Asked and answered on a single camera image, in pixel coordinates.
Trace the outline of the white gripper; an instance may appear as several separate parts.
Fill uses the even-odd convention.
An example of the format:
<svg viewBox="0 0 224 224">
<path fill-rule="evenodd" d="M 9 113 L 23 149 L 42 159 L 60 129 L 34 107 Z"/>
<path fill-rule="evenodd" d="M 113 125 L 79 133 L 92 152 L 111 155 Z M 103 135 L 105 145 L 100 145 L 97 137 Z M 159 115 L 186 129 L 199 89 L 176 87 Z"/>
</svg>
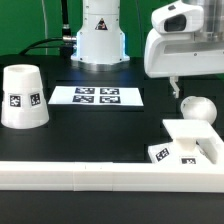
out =
<svg viewBox="0 0 224 224">
<path fill-rule="evenodd" d="M 179 97 L 177 76 L 224 73 L 224 41 L 195 42 L 192 34 L 159 34 L 146 40 L 144 69 L 150 78 L 170 77 L 173 96 Z"/>
</svg>

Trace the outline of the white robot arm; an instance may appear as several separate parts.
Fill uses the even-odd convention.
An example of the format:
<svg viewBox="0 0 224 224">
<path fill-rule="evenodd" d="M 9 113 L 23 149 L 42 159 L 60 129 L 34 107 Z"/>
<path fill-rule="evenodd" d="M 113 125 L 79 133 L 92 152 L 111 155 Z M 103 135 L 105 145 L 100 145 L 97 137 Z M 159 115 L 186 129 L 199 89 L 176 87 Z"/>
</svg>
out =
<svg viewBox="0 0 224 224">
<path fill-rule="evenodd" d="M 120 0 L 83 0 L 77 32 L 77 67 L 115 70 L 129 62 L 119 26 Z M 224 73 L 224 0 L 176 0 L 152 12 L 144 50 L 144 70 L 167 77 L 175 91 L 180 76 Z"/>
</svg>

